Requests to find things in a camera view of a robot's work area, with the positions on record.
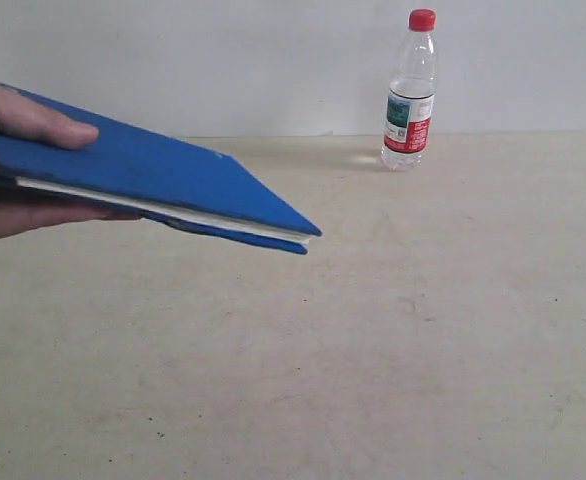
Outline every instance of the white wall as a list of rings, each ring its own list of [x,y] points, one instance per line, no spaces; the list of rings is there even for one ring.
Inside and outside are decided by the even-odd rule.
[[[433,129],[586,129],[586,0],[0,0],[0,80],[171,135],[380,133],[414,7]]]

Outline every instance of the hand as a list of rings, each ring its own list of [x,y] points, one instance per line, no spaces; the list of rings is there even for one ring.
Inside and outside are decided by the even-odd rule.
[[[98,130],[0,86],[0,132],[68,149],[82,148]],[[0,190],[0,238],[70,222],[127,218],[81,203]]]

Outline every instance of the red bottle cap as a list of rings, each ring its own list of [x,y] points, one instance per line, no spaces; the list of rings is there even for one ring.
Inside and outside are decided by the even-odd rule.
[[[409,28],[415,32],[430,32],[435,28],[435,12],[426,8],[418,8],[411,12]]]

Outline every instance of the beige table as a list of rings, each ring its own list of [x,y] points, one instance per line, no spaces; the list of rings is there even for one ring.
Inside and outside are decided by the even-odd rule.
[[[586,133],[220,140],[307,256],[0,242],[0,479],[586,479]]]

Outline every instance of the blue cover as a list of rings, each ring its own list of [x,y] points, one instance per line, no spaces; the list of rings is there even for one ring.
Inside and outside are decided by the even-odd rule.
[[[19,91],[71,118],[97,126],[100,136],[83,149],[65,150],[0,135],[0,186],[14,187],[12,178],[21,176],[322,235],[229,155]],[[306,253],[297,243],[197,225],[130,207],[111,207],[137,211],[191,233]]]

